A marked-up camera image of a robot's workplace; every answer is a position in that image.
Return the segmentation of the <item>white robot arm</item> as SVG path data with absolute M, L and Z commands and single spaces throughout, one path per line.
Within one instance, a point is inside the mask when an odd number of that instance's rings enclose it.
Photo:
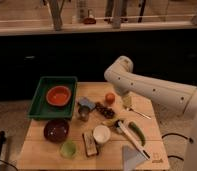
M 126 56 L 118 57 L 104 77 L 121 97 L 135 92 L 193 118 L 183 171 L 197 171 L 197 86 L 133 74 L 133 62 Z

